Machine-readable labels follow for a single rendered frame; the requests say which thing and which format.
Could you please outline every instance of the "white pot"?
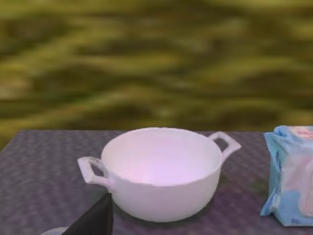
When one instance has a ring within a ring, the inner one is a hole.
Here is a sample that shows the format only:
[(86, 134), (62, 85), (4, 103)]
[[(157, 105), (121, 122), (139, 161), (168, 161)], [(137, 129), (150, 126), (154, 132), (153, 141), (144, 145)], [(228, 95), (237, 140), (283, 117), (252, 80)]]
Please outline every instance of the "white pot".
[[(223, 139), (222, 152), (214, 143)], [(106, 187), (128, 214), (153, 222), (190, 217), (211, 200), (221, 166), (241, 146), (223, 132), (209, 137), (174, 128), (144, 128), (111, 140), (101, 160), (82, 157), (78, 164), (87, 184)], [(91, 165), (108, 172), (96, 176)]]

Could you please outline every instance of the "package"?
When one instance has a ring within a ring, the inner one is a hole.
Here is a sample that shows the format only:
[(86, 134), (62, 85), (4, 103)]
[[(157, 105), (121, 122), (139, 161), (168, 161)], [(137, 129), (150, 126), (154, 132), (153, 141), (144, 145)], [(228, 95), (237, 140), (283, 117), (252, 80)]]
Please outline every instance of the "package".
[(284, 226), (313, 226), (313, 126), (278, 126), (265, 140), (270, 175), (261, 216), (274, 214)]

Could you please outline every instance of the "yellow-green background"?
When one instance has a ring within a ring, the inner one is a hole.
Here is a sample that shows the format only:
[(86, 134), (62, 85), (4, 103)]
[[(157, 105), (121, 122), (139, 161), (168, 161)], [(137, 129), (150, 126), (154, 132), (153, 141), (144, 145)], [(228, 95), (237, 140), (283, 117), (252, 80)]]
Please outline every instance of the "yellow-green background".
[(21, 129), (313, 124), (312, 0), (0, 0), (0, 147)]

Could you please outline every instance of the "blue plastic package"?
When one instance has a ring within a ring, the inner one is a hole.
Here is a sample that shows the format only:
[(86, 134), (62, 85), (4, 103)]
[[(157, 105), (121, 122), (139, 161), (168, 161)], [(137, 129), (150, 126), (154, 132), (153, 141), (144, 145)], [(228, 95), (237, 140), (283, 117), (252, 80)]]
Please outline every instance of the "blue plastic package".
[(274, 214), (284, 226), (313, 226), (313, 126), (278, 126), (264, 136), (270, 174), (260, 215)]

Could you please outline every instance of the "gray tabletop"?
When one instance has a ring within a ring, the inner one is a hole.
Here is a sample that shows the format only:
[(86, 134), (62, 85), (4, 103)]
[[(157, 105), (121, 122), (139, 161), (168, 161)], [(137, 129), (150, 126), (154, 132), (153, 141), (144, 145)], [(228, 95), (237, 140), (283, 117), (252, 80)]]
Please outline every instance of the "gray tabletop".
[[(0, 153), (0, 234), (40, 235), (73, 223), (106, 190), (87, 185), (77, 159), (100, 157), (123, 131), (21, 131)], [(223, 165), (211, 203), (184, 221), (155, 224), (115, 207), (114, 235), (305, 235), (260, 217), (266, 198), (269, 154), (262, 133), (228, 132), (241, 145)]]

